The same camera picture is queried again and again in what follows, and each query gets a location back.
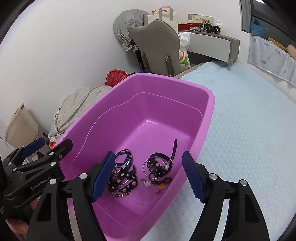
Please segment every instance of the blue gripper pad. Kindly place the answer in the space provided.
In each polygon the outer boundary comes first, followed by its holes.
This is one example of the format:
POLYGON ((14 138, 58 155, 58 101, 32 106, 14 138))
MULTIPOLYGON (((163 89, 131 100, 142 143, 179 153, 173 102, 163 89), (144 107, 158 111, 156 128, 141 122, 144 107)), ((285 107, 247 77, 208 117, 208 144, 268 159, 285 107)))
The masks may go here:
POLYGON ((113 168, 115 166, 115 154, 113 152, 108 152, 104 160, 101 163, 99 163, 99 165, 100 164, 102 165, 102 167, 98 171, 99 173, 94 178, 94 181, 93 181, 92 194, 91 194, 91 198, 93 202, 95 202, 103 194, 103 191, 107 185, 109 177, 111 176, 113 168))
POLYGON ((182 156, 182 165, 188 177, 193 193, 200 202, 205 203, 205 185, 207 170, 204 165, 195 163, 189 151, 185 151, 182 156))
POLYGON ((39 149, 44 147, 44 145, 45 145, 45 140, 42 137, 40 137, 39 139, 33 141, 31 144, 24 147, 24 150, 22 152, 22 156, 25 158, 29 157, 32 154, 34 154, 35 152, 37 152, 39 149))

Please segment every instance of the purple plastic basin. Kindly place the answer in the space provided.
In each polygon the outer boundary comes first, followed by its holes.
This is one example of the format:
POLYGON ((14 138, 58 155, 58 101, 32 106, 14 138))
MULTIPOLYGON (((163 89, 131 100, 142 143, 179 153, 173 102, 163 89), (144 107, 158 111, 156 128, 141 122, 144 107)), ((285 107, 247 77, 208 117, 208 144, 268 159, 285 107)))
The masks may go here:
MULTIPOLYGON (((59 140, 70 138, 73 150, 61 160, 65 180, 87 172, 108 151, 129 149, 138 186, 126 197, 112 197, 107 188, 94 204, 108 241, 140 240, 166 211, 187 179, 182 154, 197 159, 212 118, 215 97, 200 85, 156 74, 134 74, 89 107, 59 140), (178 146, 172 182, 159 194, 146 187, 143 163, 155 152, 171 156, 178 146)), ((125 155, 116 162, 123 162, 125 155)))

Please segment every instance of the black lanyard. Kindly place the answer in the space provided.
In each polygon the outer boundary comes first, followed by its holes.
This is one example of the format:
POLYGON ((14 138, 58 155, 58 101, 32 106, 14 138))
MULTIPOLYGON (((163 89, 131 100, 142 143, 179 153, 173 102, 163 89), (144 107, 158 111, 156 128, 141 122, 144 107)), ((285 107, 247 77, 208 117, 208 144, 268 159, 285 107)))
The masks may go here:
POLYGON ((131 193, 131 191, 138 185, 136 170, 134 165, 132 165, 133 156, 128 149, 121 150, 115 155, 115 158, 120 155, 126 155, 124 162, 115 163, 113 174, 116 173, 117 169, 120 169, 113 180, 112 175, 108 181, 108 190, 113 194, 113 196, 126 196, 131 193), (123 183, 123 180, 130 180, 129 183, 123 183))

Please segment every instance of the white flower charm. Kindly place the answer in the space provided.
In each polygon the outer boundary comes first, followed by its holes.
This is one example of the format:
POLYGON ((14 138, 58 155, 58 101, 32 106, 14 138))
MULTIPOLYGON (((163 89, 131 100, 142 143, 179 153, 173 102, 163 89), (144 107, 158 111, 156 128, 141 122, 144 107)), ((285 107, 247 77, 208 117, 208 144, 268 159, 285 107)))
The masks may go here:
POLYGON ((144 182, 144 184, 145 184, 146 187, 151 187, 151 182, 150 181, 146 181, 146 182, 144 182))

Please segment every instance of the red colander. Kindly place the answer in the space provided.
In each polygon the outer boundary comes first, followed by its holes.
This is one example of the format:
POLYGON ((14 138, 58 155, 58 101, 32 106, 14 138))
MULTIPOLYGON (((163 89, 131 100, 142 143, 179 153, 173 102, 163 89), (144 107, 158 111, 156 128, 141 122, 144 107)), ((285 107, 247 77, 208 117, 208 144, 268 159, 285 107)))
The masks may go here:
POLYGON ((120 69, 111 70, 107 74, 107 77, 106 77, 107 82, 105 83, 105 85, 114 87, 119 82, 124 80, 126 77, 128 77, 128 73, 126 73, 126 72, 124 72, 124 71, 122 71, 120 69))

